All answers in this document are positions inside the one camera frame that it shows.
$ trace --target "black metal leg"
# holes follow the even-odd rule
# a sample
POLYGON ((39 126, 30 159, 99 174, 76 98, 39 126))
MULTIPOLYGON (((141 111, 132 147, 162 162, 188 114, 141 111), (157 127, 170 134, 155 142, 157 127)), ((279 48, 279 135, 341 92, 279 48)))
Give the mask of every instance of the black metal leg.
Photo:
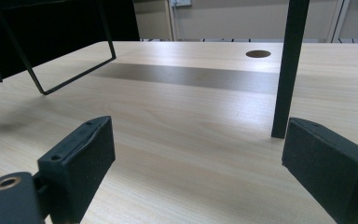
POLYGON ((101 2, 101 0, 94 0, 97 4, 97 8, 98 8, 98 12, 101 16, 101 20, 102 20, 102 23, 103 23, 103 30, 104 30, 104 33, 105 33, 105 36, 106 36, 106 40, 108 42, 108 45, 109 45, 109 48, 110 48, 110 52, 111 52, 111 55, 112 57, 106 61, 104 61, 103 63, 99 63, 97 65, 95 65, 94 67, 91 67, 89 70, 75 76, 75 77, 72 77, 66 81, 64 81, 63 83, 51 88, 50 90, 48 91, 44 91, 43 88, 42 88, 42 85, 40 84, 39 80, 37 79, 37 76, 36 74, 34 73, 34 69, 32 68, 27 56, 25 55, 24 51, 22 50, 21 48, 21 45, 19 43, 19 41, 17 40, 16 36, 14 36, 13 32, 11 31, 9 25, 7 24, 7 21, 4 17, 4 15, 2 14, 2 11, 0 9, 0 23, 2 24, 4 30, 6 31, 11 43, 13 44, 15 50, 17 51, 17 53, 19 54, 24 66, 26 67, 28 73, 30 74, 32 80, 34 81, 34 84, 36 85, 37 89, 39 90, 40 93, 44 94, 44 95, 49 95, 50 93, 54 92, 54 91, 57 91, 59 90, 60 88, 68 85, 69 83, 85 76, 86 74, 104 66, 105 64, 107 63, 110 63, 112 62, 115 58, 116 58, 116 53, 115 53, 115 49, 113 47, 113 42, 112 42, 112 37, 110 35, 110 32, 109 32, 109 28, 108 28, 108 25, 107 25, 107 21, 106 21, 106 17, 104 16, 104 12, 103 12, 103 4, 101 2))
POLYGON ((286 134, 309 4, 310 0, 289 3, 272 137, 283 139, 286 134))

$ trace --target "light wood grain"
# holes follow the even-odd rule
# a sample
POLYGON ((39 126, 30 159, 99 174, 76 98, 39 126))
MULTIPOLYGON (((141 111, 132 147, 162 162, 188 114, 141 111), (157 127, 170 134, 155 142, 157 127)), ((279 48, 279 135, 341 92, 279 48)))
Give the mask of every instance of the light wood grain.
MULTIPOLYGON (((88 119, 113 118, 117 160, 83 223, 334 223, 281 165, 270 138, 281 44, 116 42, 117 59, 41 96, 0 84, 0 176, 88 119), (265 49, 268 58, 245 56, 265 49)), ((52 87, 108 58, 105 43, 40 65, 52 87)), ((291 116, 358 144, 358 45, 305 44, 291 116)))

